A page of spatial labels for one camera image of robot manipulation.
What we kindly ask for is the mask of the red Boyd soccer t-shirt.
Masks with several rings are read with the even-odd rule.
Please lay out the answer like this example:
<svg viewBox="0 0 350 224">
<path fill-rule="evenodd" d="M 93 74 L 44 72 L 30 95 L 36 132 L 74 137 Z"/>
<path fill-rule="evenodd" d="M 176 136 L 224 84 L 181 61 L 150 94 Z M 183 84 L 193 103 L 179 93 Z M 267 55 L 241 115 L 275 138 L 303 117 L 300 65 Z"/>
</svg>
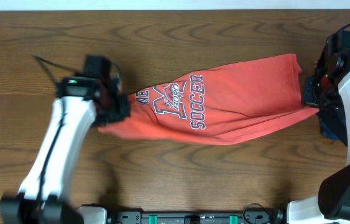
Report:
<svg viewBox="0 0 350 224">
<path fill-rule="evenodd" d="M 131 115 L 99 128 L 125 139 L 233 145 L 313 116 L 303 106 L 295 54 L 188 73 L 129 96 Z"/>
</svg>

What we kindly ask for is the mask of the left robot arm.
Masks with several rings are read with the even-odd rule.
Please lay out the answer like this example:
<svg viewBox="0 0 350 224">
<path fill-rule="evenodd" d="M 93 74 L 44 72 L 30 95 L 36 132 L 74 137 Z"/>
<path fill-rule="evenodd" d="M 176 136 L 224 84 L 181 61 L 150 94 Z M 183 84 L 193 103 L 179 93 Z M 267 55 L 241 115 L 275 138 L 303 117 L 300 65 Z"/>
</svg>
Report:
<svg viewBox="0 0 350 224">
<path fill-rule="evenodd" d="M 37 158 L 17 195 L 3 195 L 4 223 L 114 223 L 102 205 L 70 205 L 73 173 L 88 130 L 123 121 L 131 107 L 121 70 L 102 55 L 87 55 L 82 70 L 34 57 L 55 85 L 52 116 Z"/>
</svg>

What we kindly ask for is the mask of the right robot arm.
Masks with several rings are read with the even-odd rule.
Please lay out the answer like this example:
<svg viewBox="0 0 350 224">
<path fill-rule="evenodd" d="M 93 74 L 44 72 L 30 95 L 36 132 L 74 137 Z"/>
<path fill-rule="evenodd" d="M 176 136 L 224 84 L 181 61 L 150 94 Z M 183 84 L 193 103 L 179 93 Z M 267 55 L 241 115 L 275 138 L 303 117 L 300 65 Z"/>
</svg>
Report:
<svg viewBox="0 0 350 224">
<path fill-rule="evenodd" d="M 321 133 L 348 149 L 345 166 L 322 181 L 316 196 L 289 202 L 285 223 L 350 223 L 350 31 L 330 35 L 305 82 L 303 104 L 318 109 Z"/>
</svg>

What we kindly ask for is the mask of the dark printed folded garment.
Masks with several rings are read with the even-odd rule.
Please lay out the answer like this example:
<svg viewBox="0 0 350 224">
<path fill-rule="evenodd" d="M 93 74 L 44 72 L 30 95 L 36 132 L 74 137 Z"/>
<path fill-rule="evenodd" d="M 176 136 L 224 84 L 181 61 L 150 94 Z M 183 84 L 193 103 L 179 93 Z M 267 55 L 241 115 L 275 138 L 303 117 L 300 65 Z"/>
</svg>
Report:
<svg viewBox="0 0 350 224">
<path fill-rule="evenodd" d="M 346 120 L 338 108 L 322 108 L 317 113 L 321 134 L 332 140 L 339 140 L 348 146 Z"/>
</svg>

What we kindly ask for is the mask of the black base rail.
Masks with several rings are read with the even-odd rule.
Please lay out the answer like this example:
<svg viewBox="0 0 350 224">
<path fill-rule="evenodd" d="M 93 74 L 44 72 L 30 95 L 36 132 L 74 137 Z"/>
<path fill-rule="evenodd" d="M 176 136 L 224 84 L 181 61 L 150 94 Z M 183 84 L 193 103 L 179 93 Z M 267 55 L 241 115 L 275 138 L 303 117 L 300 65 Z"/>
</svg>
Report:
<svg viewBox="0 0 350 224">
<path fill-rule="evenodd" d="M 278 224 L 284 223 L 283 210 L 253 208 L 245 212 L 165 213 L 118 212 L 115 224 Z"/>
</svg>

